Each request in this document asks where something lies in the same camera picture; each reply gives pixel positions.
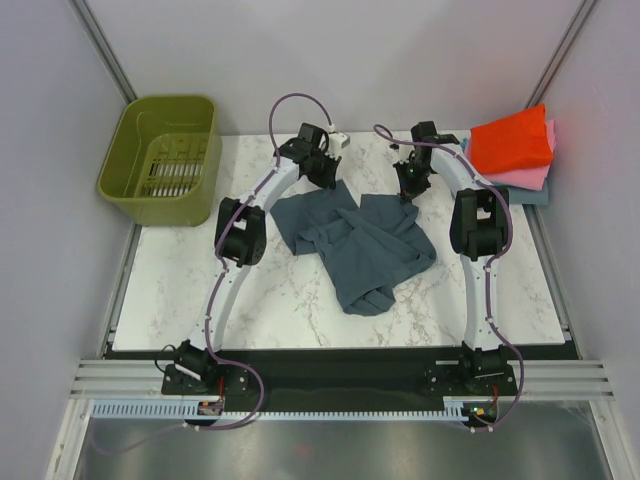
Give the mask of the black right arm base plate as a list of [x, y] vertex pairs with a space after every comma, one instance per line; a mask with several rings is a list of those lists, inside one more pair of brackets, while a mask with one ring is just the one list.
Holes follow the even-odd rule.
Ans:
[[458, 363], [428, 364], [420, 377], [421, 387], [430, 396], [513, 396], [518, 389], [513, 369], [500, 375], [472, 377]]

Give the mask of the olive green plastic basket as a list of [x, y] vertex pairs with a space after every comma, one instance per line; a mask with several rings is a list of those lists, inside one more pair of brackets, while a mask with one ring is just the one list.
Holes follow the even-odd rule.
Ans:
[[146, 227], [194, 227], [210, 216], [222, 153], [216, 106], [200, 95], [141, 97], [124, 110], [97, 189]]

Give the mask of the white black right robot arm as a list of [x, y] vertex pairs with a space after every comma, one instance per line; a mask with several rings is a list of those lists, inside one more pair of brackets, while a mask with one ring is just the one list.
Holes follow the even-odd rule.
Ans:
[[394, 165], [400, 199], [411, 202], [440, 175], [454, 197], [449, 228], [451, 247], [459, 255], [465, 280], [466, 328], [455, 368], [447, 373], [467, 392], [483, 392], [507, 374], [504, 343], [496, 335], [499, 258], [509, 250], [513, 226], [509, 193], [486, 180], [466, 159], [453, 134], [440, 134], [435, 123], [411, 128], [413, 151]]

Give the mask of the slate blue t shirt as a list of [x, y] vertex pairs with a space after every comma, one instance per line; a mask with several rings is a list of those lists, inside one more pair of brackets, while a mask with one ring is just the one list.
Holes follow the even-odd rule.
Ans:
[[389, 311], [393, 289], [435, 264], [436, 249], [418, 214], [396, 195], [363, 194], [355, 201], [342, 180], [332, 190], [282, 198], [271, 208], [292, 254], [317, 254], [342, 311], [360, 316]]

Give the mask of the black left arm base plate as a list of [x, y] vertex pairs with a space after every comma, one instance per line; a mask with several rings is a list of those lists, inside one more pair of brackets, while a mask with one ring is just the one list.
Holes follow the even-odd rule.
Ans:
[[216, 366], [206, 379], [192, 372], [169, 364], [165, 367], [161, 393], [172, 396], [249, 396], [258, 394], [260, 387], [244, 368], [230, 365]]

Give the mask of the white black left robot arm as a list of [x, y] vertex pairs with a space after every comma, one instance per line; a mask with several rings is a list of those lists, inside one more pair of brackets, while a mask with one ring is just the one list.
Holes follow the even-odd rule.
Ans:
[[164, 369], [163, 394], [209, 394], [218, 386], [231, 362], [216, 354], [242, 283], [266, 251], [267, 214], [303, 177], [321, 189], [335, 188], [341, 153], [349, 142], [347, 134], [333, 127], [324, 130], [304, 123], [296, 136], [274, 150], [266, 173], [246, 193], [221, 201], [214, 238], [220, 266], [190, 336], [174, 350], [173, 362]]

